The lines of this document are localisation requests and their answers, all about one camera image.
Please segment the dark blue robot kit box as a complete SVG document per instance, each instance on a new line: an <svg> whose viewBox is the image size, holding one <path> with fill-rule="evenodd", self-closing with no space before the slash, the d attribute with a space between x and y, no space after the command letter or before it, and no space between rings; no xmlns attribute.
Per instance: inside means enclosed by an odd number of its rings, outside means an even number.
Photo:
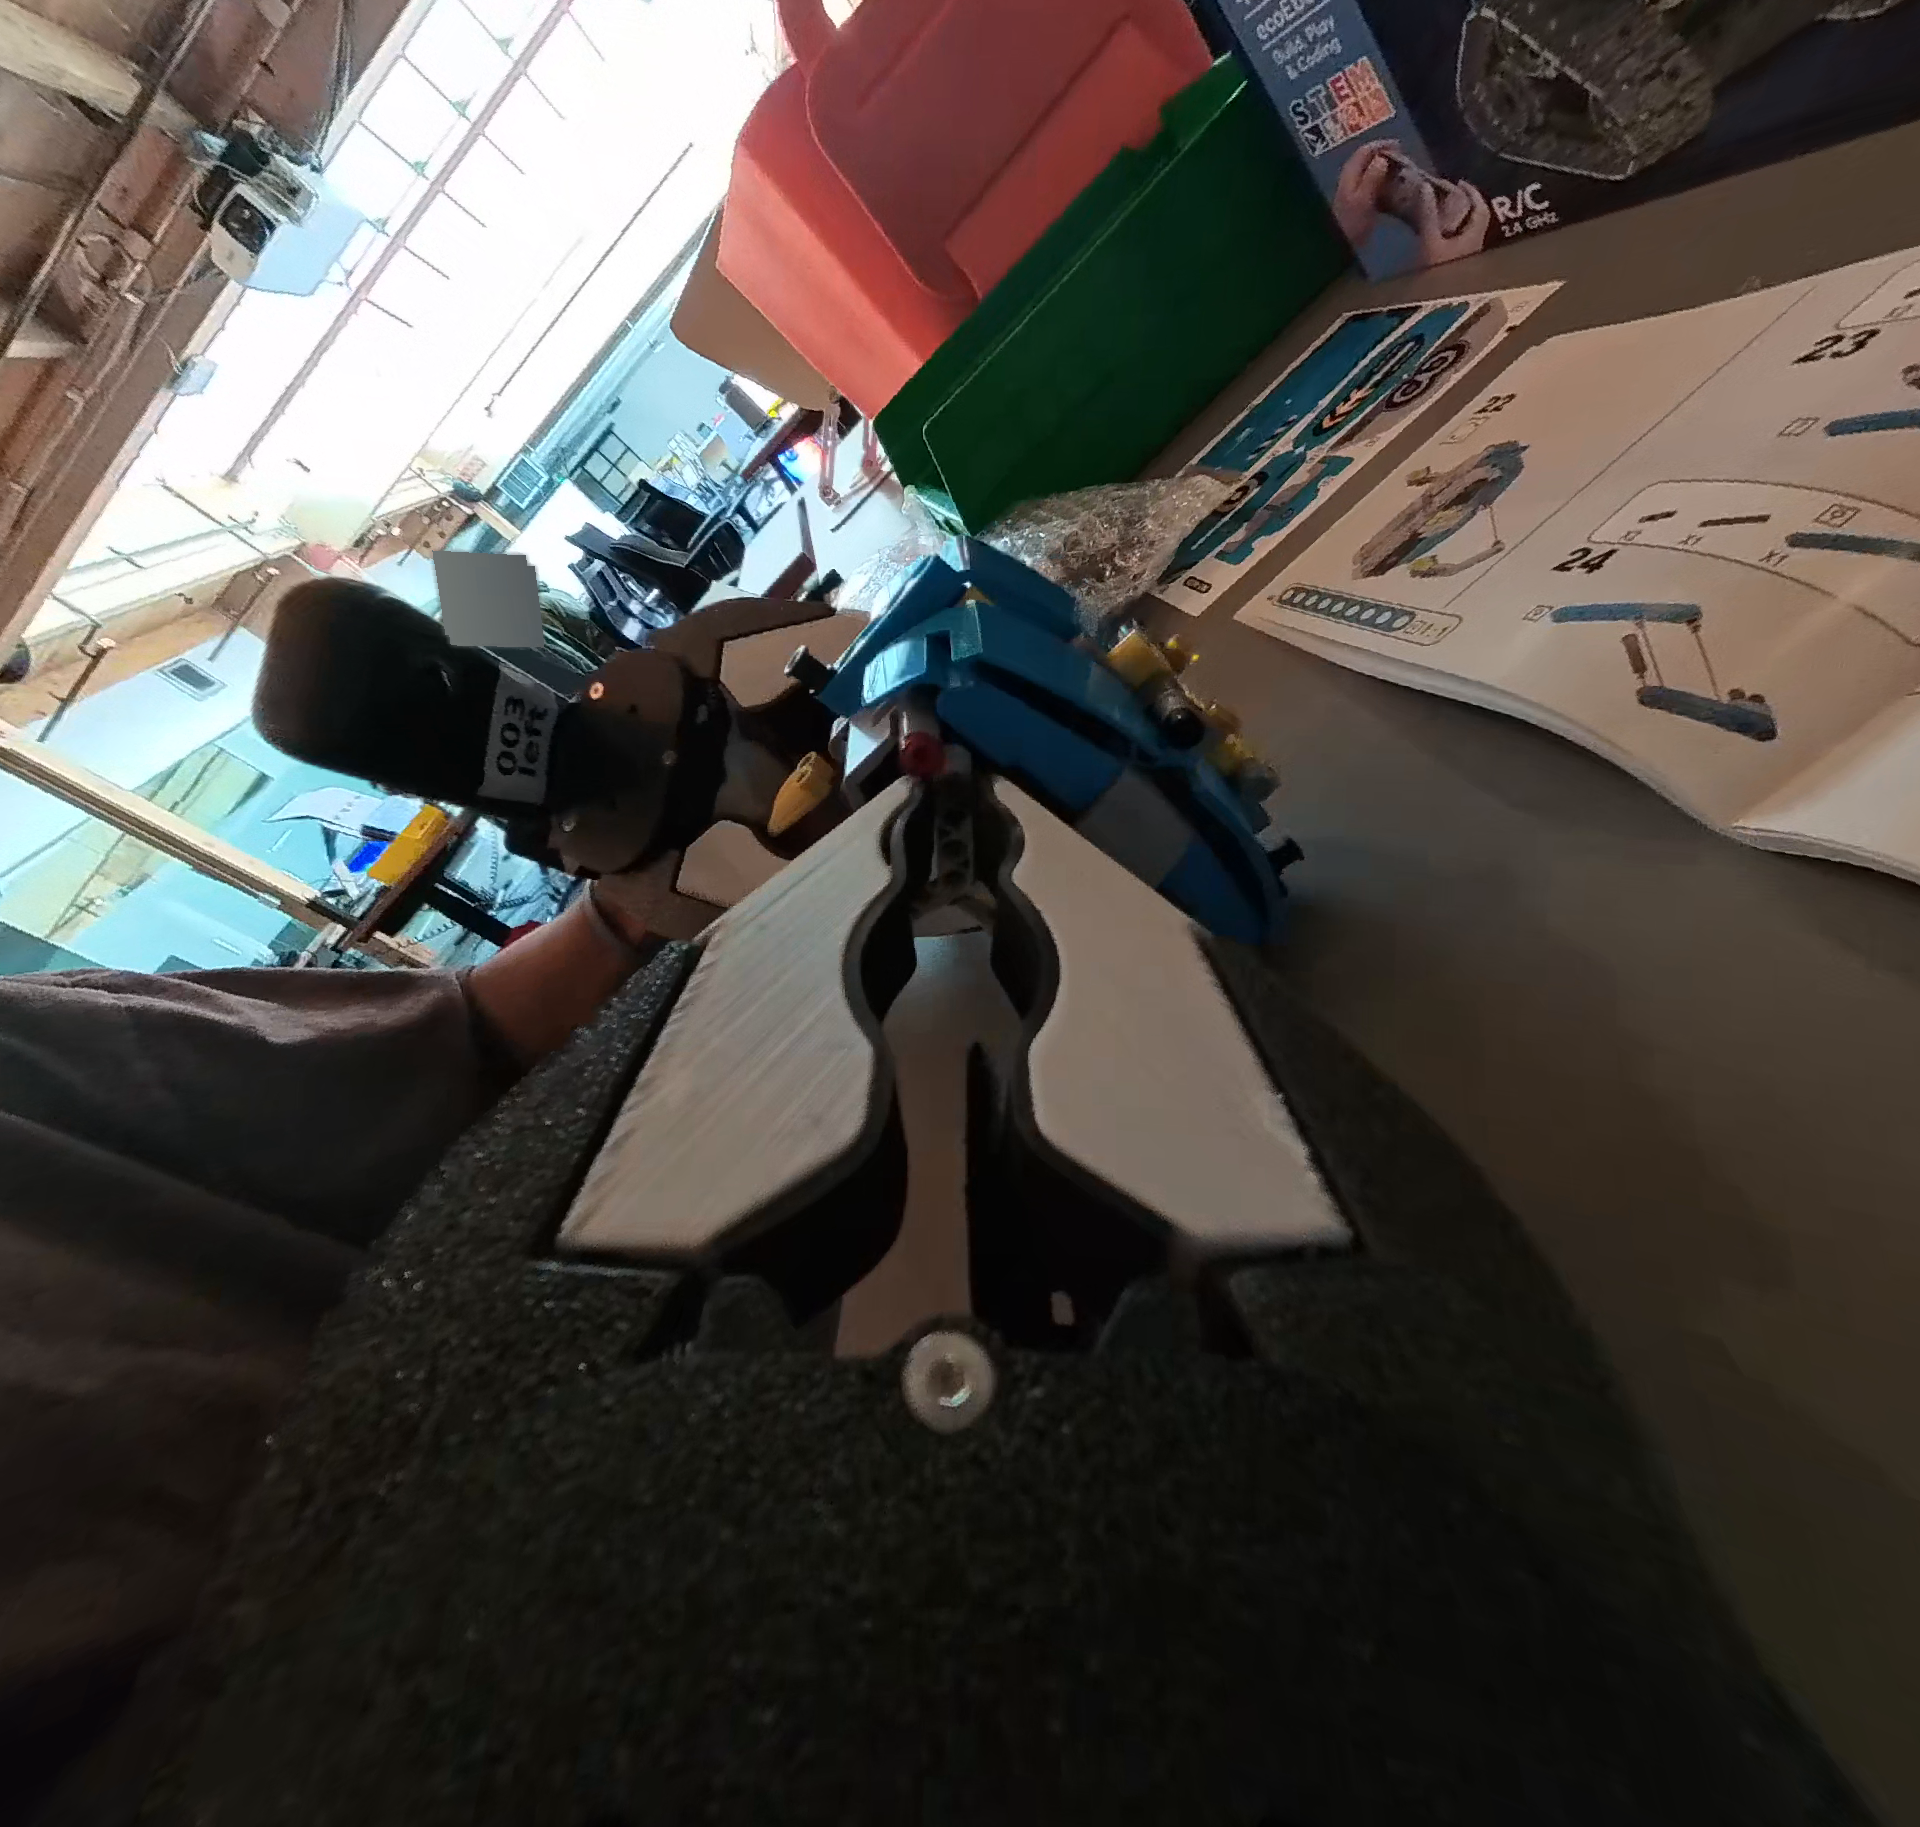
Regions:
<svg viewBox="0 0 1920 1827"><path fill-rule="evenodd" d="M1913 123L1920 0L1194 0L1376 283Z"/></svg>

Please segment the white ceiling projector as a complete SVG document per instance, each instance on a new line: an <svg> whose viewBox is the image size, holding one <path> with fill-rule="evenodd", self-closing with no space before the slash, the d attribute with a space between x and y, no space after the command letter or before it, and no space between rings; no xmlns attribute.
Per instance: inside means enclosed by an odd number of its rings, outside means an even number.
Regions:
<svg viewBox="0 0 1920 1827"><path fill-rule="evenodd" d="M195 220L202 224L206 265L249 286L275 232L302 227L322 201L322 163L260 123L200 135L206 148Z"/></svg>

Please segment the grey wristband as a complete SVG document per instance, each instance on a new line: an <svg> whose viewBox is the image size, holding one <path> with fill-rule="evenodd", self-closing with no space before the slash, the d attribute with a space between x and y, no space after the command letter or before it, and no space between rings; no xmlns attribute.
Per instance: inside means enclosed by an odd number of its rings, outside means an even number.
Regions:
<svg viewBox="0 0 1920 1827"><path fill-rule="evenodd" d="M623 964L646 964L656 953L656 933L620 896L607 877L583 882L581 908L606 953L623 958Z"/></svg>

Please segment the bubble wrap bag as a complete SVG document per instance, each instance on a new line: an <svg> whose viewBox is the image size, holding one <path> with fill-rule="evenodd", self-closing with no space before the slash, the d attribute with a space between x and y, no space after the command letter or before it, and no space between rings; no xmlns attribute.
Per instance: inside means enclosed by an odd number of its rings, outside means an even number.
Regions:
<svg viewBox="0 0 1920 1827"><path fill-rule="evenodd" d="M1089 486L1015 507L984 547L1029 567L1076 599L1082 628L1140 606L1177 560L1181 538L1230 497L1219 474Z"/></svg>

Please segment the person's brown clothing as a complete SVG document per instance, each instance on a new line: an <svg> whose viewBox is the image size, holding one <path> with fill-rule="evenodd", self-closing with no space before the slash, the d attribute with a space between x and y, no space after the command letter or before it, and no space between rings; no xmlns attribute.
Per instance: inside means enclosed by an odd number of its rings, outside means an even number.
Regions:
<svg viewBox="0 0 1920 1827"><path fill-rule="evenodd" d="M3 1822L126 1822L310 1332L514 1060L441 970L3 976L0 1043Z"/></svg>

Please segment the green plastic bin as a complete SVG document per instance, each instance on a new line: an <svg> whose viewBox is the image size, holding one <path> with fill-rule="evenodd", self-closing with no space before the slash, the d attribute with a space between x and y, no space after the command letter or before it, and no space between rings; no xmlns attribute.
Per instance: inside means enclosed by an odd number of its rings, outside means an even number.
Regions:
<svg viewBox="0 0 1920 1827"><path fill-rule="evenodd" d="M874 442L966 533L1124 486L1348 267L1266 94L1219 62L890 398Z"/></svg>

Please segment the black office chair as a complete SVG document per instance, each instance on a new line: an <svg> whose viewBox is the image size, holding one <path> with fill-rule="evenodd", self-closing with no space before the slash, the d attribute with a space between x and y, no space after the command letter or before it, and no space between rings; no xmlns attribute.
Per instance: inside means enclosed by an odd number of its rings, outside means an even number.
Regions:
<svg viewBox="0 0 1920 1827"><path fill-rule="evenodd" d="M749 538L740 491L702 507L639 474L614 518L581 526L568 550L591 620L620 647L644 647L740 570Z"/></svg>

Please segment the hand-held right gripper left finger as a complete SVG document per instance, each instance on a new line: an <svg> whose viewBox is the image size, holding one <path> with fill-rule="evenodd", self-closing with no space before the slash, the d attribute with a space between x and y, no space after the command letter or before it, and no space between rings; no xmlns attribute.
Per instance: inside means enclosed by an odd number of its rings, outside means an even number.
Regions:
<svg viewBox="0 0 1920 1827"><path fill-rule="evenodd" d="M914 976L914 814L890 782L702 937L563 1260L872 1266L890 1250L905 1129L880 1026Z"/></svg>

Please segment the metal laptop stand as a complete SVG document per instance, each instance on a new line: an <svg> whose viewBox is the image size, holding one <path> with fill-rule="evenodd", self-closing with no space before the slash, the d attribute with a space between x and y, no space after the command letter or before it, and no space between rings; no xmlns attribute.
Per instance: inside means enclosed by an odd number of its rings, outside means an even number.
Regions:
<svg viewBox="0 0 1920 1827"><path fill-rule="evenodd" d="M729 208L719 201L685 276L667 331L680 345L724 366L734 380L771 392L777 416L763 423L758 456L740 466L740 474L758 474L785 448L815 442L815 486L829 508L896 486L902 474L890 471L874 427L863 423L863 409L841 403L829 380L719 267L724 220Z"/></svg>

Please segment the sticker sheet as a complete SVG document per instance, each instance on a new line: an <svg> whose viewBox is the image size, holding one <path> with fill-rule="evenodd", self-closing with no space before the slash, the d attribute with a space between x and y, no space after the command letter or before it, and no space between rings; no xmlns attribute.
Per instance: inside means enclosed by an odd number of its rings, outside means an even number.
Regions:
<svg viewBox="0 0 1920 1827"><path fill-rule="evenodd" d="M1376 460L1410 416L1520 331L1559 283L1340 314L1194 460L1219 486L1181 533L1156 599L1209 615L1340 482Z"/></svg>

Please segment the person's left forearm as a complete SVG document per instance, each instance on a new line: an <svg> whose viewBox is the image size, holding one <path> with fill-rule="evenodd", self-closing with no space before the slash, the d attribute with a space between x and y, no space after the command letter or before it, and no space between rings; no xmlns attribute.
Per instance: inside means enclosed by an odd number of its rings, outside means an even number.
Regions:
<svg viewBox="0 0 1920 1827"><path fill-rule="evenodd" d="M568 1043L644 964L583 896L462 976L474 1036L514 1078Z"/></svg>

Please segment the grey blue brick robot model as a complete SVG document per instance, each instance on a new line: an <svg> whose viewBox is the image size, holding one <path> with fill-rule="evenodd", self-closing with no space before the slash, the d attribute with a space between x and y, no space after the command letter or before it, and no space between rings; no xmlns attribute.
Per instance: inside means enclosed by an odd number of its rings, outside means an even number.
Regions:
<svg viewBox="0 0 1920 1827"><path fill-rule="evenodd" d="M1010 550L914 557L834 658L801 641L781 672L846 726L846 788L863 768L941 776L966 755L1202 933L1281 933L1300 849L1271 819L1279 768L1230 706L1187 693L1181 647L1133 622L1093 641L1076 594Z"/></svg>

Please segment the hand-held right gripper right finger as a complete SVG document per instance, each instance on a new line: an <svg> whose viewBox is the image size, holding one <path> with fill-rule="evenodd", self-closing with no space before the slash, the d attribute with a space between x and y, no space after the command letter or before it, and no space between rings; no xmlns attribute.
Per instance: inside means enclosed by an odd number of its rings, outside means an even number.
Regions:
<svg viewBox="0 0 1920 1827"><path fill-rule="evenodd" d="M1015 1126L1032 1155L1177 1265L1348 1255L1356 1234L1209 937L1017 782L996 776L984 807Z"/></svg>

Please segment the instruction booklet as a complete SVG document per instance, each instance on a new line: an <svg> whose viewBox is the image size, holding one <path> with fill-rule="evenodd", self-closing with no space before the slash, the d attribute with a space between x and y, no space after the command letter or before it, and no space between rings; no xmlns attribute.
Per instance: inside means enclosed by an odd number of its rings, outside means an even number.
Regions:
<svg viewBox="0 0 1920 1827"><path fill-rule="evenodd" d="M1920 251L1530 345L1235 622L1920 877Z"/></svg>

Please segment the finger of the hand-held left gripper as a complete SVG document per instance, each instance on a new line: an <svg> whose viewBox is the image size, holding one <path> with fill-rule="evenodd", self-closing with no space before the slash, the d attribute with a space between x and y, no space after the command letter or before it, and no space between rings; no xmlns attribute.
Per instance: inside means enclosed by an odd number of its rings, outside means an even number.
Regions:
<svg viewBox="0 0 1920 1827"><path fill-rule="evenodd" d="M740 823L711 823L680 859L680 896L698 908L737 908L777 882L795 859L771 850Z"/></svg>
<svg viewBox="0 0 1920 1827"><path fill-rule="evenodd" d="M795 620L734 641L734 719L771 719L777 726L829 725L822 697L792 677L792 658L829 667L846 654L841 620Z"/></svg>

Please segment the orange storage box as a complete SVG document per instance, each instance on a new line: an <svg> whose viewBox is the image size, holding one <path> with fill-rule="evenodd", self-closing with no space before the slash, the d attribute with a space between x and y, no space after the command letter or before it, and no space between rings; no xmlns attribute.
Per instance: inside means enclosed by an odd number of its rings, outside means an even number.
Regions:
<svg viewBox="0 0 1920 1827"><path fill-rule="evenodd" d="M719 273L863 416L1210 69L1181 0L777 0Z"/></svg>

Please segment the wooden support post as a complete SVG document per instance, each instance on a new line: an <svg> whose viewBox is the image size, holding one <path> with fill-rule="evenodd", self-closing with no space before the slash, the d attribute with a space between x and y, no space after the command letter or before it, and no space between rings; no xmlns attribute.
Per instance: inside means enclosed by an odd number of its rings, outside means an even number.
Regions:
<svg viewBox="0 0 1920 1827"><path fill-rule="evenodd" d="M390 933L372 933L367 939L356 939L352 921L337 908L326 908L310 885L302 885L294 872L275 872L260 859L249 859L241 849L233 849L213 830L200 830L177 814L155 807L118 782L103 782L82 761L69 761L69 757L50 755L45 744L24 737L14 725L0 725L0 768L3 768L3 776L24 782L33 793L50 793L54 801L103 823L109 830L135 838L135 840L155 849L159 859L182 861L200 877L284 912L284 921L310 928L322 937L322 947L362 953L390 970L425 970L429 964L425 947L400 939Z"/></svg>

